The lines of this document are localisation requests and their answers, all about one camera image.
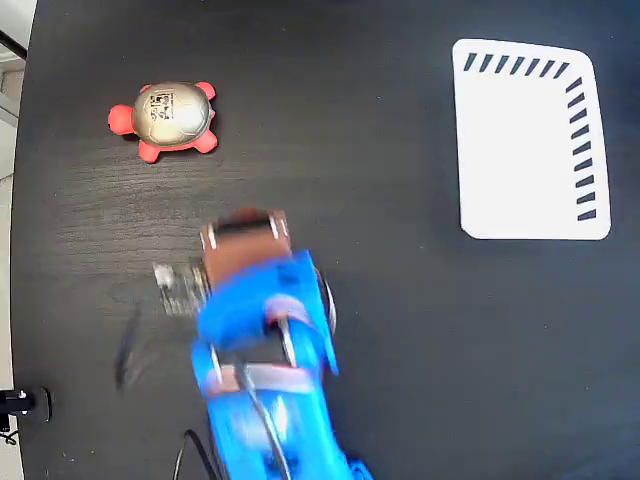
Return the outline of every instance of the turtle toy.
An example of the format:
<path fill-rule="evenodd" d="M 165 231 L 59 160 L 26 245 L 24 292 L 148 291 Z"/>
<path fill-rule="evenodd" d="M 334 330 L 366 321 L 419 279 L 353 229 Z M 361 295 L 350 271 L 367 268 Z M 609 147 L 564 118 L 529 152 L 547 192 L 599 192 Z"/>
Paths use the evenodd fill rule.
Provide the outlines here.
<path fill-rule="evenodd" d="M 209 130 L 215 112 L 209 101 L 215 97 L 207 82 L 166 82 L 145 85 L 133 107 L 116 105 L 109 112 L 109 128 L 117 135 L 140 137 L 140 157 L 155 163 L 160 152 L 195 148 L 207 153 L 218 145 Z"/>

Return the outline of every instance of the dark wooden table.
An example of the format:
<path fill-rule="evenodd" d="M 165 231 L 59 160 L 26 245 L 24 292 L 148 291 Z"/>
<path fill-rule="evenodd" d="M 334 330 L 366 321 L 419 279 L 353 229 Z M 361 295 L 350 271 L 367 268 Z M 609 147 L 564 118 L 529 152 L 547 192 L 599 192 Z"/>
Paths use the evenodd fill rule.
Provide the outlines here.
<path fill-rule="evenodd" d="M 260 205 L 287 211 L 332 280 L 333 422 L 376 478 L 638 478 L 639 31 L 631 0 L 39 2 L 11 320 L 16 382 L 49 386 L 56 416 L 21 425 L 26 477 L 170 475 L 182 431 L 203 430 L 188 359 L 119 397 L 116 345 L 152 261 L 197 255 L 203 221 Z M 591 57 L 606 240 L 480 242 L 460 230 L 461 37 Z M 166 79 L 216 86 L 220 146 L 148 166 L 107 113 Z"/>

